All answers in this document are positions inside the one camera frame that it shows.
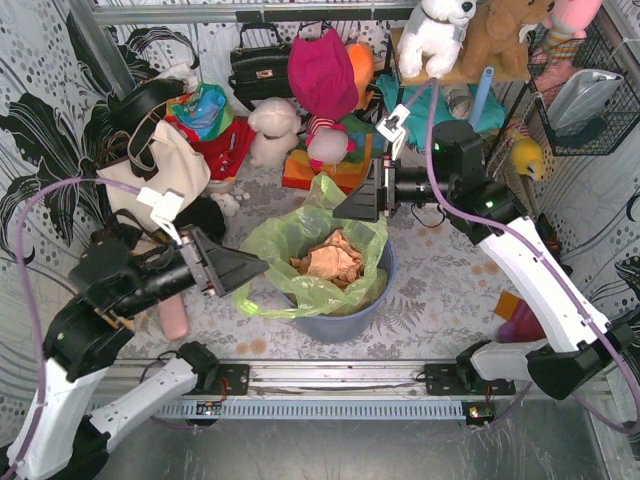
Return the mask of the green plastic trash bag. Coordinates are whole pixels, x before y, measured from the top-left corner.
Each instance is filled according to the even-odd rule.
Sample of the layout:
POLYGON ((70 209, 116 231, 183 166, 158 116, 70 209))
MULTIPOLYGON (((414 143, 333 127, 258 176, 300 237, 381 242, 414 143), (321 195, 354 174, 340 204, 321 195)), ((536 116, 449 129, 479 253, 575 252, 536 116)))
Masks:
POLYGON ((241 245, 269 265, 266 277, 294 299, 286 309, 268 310, 249 299, 250 286, 233 294, 247 315, 294 319, 349 315, 383 293, 389 274, 379 267, 388 240, 387 223, 343 220, 333 210, 346 195, 322 173, 293 212, 264 221, 241 245))

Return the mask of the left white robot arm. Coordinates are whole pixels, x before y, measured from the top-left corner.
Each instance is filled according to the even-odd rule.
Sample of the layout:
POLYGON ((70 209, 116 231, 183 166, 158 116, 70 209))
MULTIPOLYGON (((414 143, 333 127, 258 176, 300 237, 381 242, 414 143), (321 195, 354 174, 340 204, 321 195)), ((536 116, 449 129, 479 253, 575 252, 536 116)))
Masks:
POLYGON ((257 256, 224 247, 201 229, 179 245, 134 255, 104 238, 69 273, 75 295, 41 341, 41 380, 16 439, 1 449, 5 479, 92 479, 110 453, 166 402, 220 386, 219 360, 199 341, 178 348, 148 380, 111 404, 87 409, 98 384, 133 338, 126 321, 192 287, 223 297, 268 270, 257 256))

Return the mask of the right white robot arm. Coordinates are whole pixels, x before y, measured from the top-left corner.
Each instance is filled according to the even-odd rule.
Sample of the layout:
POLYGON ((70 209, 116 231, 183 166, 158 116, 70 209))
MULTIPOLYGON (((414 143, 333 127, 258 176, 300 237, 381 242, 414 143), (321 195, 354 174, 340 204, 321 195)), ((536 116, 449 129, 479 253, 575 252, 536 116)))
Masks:
POLYGON ((607 367, 628 367, 622 353, 633 340, 631 328, 613 323, 581 294, 517 196, 486 176, 482 141, 469 123, 436 125, 428 134, 424 167, 400 163, 406 130, 399 114, 382 119, 377 129, 391 152, 374 161, 334 216, 377 221, 403 203, 438 203, 451 225, 509 277, 544 331, 537 341, 480 342, 466 349, 456 359, 461 383, 531 382, 562 400, 607 367))

